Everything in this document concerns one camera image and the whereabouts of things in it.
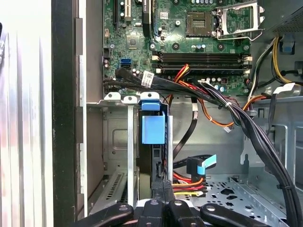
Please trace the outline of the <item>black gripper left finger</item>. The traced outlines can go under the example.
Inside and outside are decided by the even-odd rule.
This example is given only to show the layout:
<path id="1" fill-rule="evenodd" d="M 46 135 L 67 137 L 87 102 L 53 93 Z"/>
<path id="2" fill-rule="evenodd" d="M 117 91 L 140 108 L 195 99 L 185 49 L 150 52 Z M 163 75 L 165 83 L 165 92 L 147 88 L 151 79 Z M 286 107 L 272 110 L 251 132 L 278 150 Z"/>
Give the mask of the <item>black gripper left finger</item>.
<path id="1" fill-rule="evenodd" d="M 152 198 L 140 200 L 136 208 L 127 203 L 116 203 L 73 223 L 74 227 L 161 227 L 165 204 L 164 180 L 152 183 Z"/>

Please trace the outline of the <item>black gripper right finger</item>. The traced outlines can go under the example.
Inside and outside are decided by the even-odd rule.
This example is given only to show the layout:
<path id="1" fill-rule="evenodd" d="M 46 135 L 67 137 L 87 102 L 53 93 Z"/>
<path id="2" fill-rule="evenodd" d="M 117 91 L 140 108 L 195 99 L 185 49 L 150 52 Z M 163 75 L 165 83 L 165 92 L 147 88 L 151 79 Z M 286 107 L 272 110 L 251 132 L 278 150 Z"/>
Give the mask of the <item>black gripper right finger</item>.
<path id="1" fill-rule="evenodd" d="M 175 194 L 193 192 L 196 197 L 199 197 L 206 191 L 205 184 L 203 182 L 195 182 L 193 185 L 178 183 L 174 186 L 170 180 L 164 181 L 164 210 L 170 227 L 204 227 L 205 222 L 213 227 L 268 226 L 255 218 L 242 215 L 218 203 L 206 203 L 200 206 L 199 213 L 194 213 L 195 209 L 185 201 L 176 199 Z"/>

